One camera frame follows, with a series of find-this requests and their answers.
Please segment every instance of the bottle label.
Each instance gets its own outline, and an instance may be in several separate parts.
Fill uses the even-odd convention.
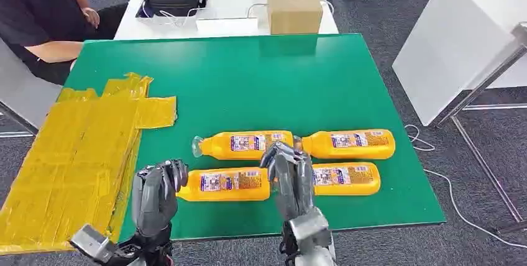
[[[382,131],[353,132],[350,134],[331,134],[335,148],[366,147],[388,145],[388,137]]]
[[[314,185],[351,185],[371,181],[373,181],[373,175],[366,165],[313,169]]]
[[[277,140],[284,140],[285,136],[279,132],[273,134],[260,135],[233,135],[231,137],[232,151],[265,151],[266,145]]]
[[[262,187],[262,172],[218,172],[201,176],[201,191],[246,190]]]

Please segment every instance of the white cable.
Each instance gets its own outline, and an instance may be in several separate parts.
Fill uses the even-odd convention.
[[[428,148],[428,149],[422,149],[422,148],[419,148],[419,147],[414,147],[414,149],[419,150],[419,151],[425,151],[425,152],[427,152],[427,151],[433,151],[433,150],[435,149],[435,147],[434,147],[432,144],[427,143],[427,142],[425,142],[425,141],[423,141],[423,140],[417,138],[417,137],[419,136],[419,128],[418,128],[417,126],[415,126],[415,125],[413,125],[413,124],[407,124],[407,125],[405,125],[405,128],[407,128],[407,127],[412,127],[412,128],[415,128],[415,129],[417,130],[417,134],[416,134],[415,136],[408,134],[408,137],[411,139],[410,142],[414,142],[414,141],[417,140],[417,141],[419,141],[419,142],[421,142],[421,143],[424,143],[424,144],[430,146],[430,148]],[[478,230],[481,230],[481,231],[487,233],[488,235],[491,235],[492,237],[498,239],[499,241],[505,243],[506,245],[510,245],[510,246],[514,246],[514,247],[521,247],[522,249],[527,249],[527,245],[517,244],[517,243],[511,243],[511,242],[505,241],[505,240],[503,240],[502,238],[499,238],[498,236],[496,236],[496,235],[492,234],[491,232],[485,230],[484,228],[482,228],[482,227],[480,227],[480,226],[478,226],[478,225],[476,225],[476,224],[474,224],[474,223],[468,221],[463,215],[461,215],[461,212],[459,212],[459,209],[457,208],[456,201],[454,200],[454,192],[452,191],[452,182],[450,181],[450,179],[448,179],[448,177],[445,176],[445,175],[443,175],[443,174],[436,173],[436,172],[434,172],[434,171],[427,170],[427,169],[423,169],[423,170],[424,170],[425,172],[427,172],[427,173],[430,173],[430,174],[434,174],[434,175],[436,175],[436,176],[439,176],[439,177],[445,179],[445,180],[448,182],[448,189],[449,189],[449,192],[450,192],[450,200],[452,201],[452,206],[453,206],[454,209],[456,210],[457,215],[459,215],[459,217],[460,217],[464,222],[466,222],[467,224],[469,224],[469,225],[472,226],[472,227],[475,227],[475,228],[478,229]]]
[[[428,143],[428,142],[425,142],[425,141],[423,141],[423,140],[421,140],[421,139],[418,138],[418,136],[419,136],[419,134],[420,134],[421,132],[419,131],[419,128],[418,128],[417,126],[415,126],[415,125],[413,125],[413,124],[407,124],[407,125],[405,125],[405,129],[408,128],[408,127],[412,127],[412,128],[415,128],[415,129],[417,130],[417,133],[416,133],[415,135],[408,134],[408,137],[410,138],[410,142],[411,142],[411,143],[413,143],[414,141],[417,140],[418,142],[421,142],[422,144],[427,145],[427,146],[429,147],[429,148],[427,148],[427,149],[424,149],[424,148],[419,148],[419,147],[415,147],[415,146],[413,146],[413,148],[414,148],[415,150],[424,151],[424,152],[429,152],[429,151],[436,150],[436,148],[435,148],[434,145],[432,145],[432,144],[430,144],[430,143]]]
[[[185,17],[185,19],[183,20],[183,22],[180,23],[180,24],[178,24],[178,23],[176,22],[176,20],[172,20],[172,17],[173,17],[174,19],[176,19],[177,16],[174,16],[173,14],[168,13],[167,11],[164,11],[164,10],[159,10],[159,13],[163,14],[164,16],[166,16],[166,17],[168,17],[168,18],[170,19],[170,22],[165,23],[166,25],[174,25],[175,27],[180,28],[180,27],[185,26],[186,21],[187,21],[188,18],[190,17],[190,13],[191,13],[192,11],[205,10],[205,9],[208,10],[208,9],[210,9],[210,8],[192,8],[192,9],[190,9],[190,10],[186,13],[186,17]]]
[[[471,223],[470,221],[468,221],[465,217],[463,217],[463,215],[461,215],[461,213],[459,212],[459,209],[457,208],[457,205],[456,205],[456,202],[454,201],[454,195],[452,193],[452,182],[450,181],[450,179],[448,179],[447,176],[445,175],[442,175],[440,173],[436,173],[436,172],[433,172],[431,170],[427,170],[427,169],[424,169],[425,172],[428,172],[430,174],[434,174],[436,176],[439,176],[443,179],[446,179],[446,181],[448,182],[448,188],[449,188],[449,191],[450,191],[450,200],[452,200],[452,205],[454,206],[454,209],[456,210],[457,212],[457,215],[459,215],[459,217],[464,221],[466,222],[467,224],[471,225],[472,227],[475,227],[476,229],[479,229],[485,233],[487,233],[488,235],[491,235],[492,237],[498,239],[499,241],[505,243],[506,245],[510,245],[510,246],[515,246],[515,247],[521,247],[522,249],[527,249],[527,245],[523,245],[523,244],[517,244],[517,243],[511,243],[511,242],[508,242],[508,241],[505,241],[501,238],[499,238],[498,236],[492,234],[491,232],[485,230],[484,228],[476,225],[476,224],[473,224]]]
[[[143,1],[143,5],[142,5],[143,13],[145,14],[146,17],[150,18],[150,16],[147,14],[147,12],[145,10],[145,3],[146,3],[146,1]]]
[[[248,10],[247,10],[247,18],[250,18],[250,11],[251,9],[254,7],[254,6],[268,6],[269,4],[267,3],[255,3],[253,5],[251,5]]]
[[[331,11],[331,15],[335,13],[335,7],[333,7],[333,4],[331,4],[331,2],[329,2],[328,0],[320,0],[320,1],[328,5],[329,11]]]

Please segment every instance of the metal stand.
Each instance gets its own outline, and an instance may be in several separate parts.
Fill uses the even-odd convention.
[[[514,52],[511,53],[509,57],[503,61],[491,74],[489,74],[476,88],[474,88],[461,102],[459,102],[452,110],[450,110],[446,116],[444,116],[437,124],[436,126],[440,126],[444,122],[446,122],[448,119],[451,119],[454,125],[456,126],[457,130],[467,143],[467,145],[470,148],[470,151],[474,154],[476,157],[476,160],[478,161],[478,164],[483,169],[483,172],[485,172],[486,176],[494,186],[494,188],[498,191],[500,194],[500,197],[502,198],[503,202],[507,206],[509,212],[514,217],[517,224],[511,225],[509,227],[505,227],[502,229],[499,229],[498,232],[500,234],[508,233],[508,232],[514,232],[522,229],[527,229],[527,221],[525,221],[514,204],[512,203],[511,199],[503,189],[501,183],[499,182],[498,178],[494,175],[492,172],[492,169],[487,165],[483,157],[481,156],[481,153],[479,152],[478,148],[474,145],[472,140],[470,139],[470,136],[463,128],[463,125],[457,118],[457,114],[461,111],[476,111],[476,110],[489,110],[489,109],[526,109],[527,103],[518,103],[518,104],[483,104],[483,105],[470,105],[470,103],[478,97],[492,82],[494,82],[498,77],[500,77],[504,72],[507,71],[514,63],[516,63],[523,55],[527,53],[527,22],[520,22],[513,30],[512,34],[518,39],[520,46],[514,50]]]
[[[0,112],[2,112],[3,115],[6,115],[8,118],[14,120],[20,126],[22,126],[25,130],[24,132],[3,132],[0,134],[0,138],[2,137],[31,137],[33,135],[37,135],[39,130],[27,122],[24,118],[20,117],[17,113],[14,111],[11,111],[11,109],[8,108],[4,103],[0,101]]]

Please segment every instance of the person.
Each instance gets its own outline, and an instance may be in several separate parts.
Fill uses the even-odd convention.
[[[88,39],[113,39],[126,4],[99,12],[88,0],[0,0],[0,39],[39,78],[63,85]]]

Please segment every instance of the yellow tape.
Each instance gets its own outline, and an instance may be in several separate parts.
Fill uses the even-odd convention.
[[[0,211],[0,254],[71,249],[86,223],[119,237],[139,129],[175,120],[175,97],[146,98],[151,81],[130,73],[109,80],[100,98],[63,89]]]

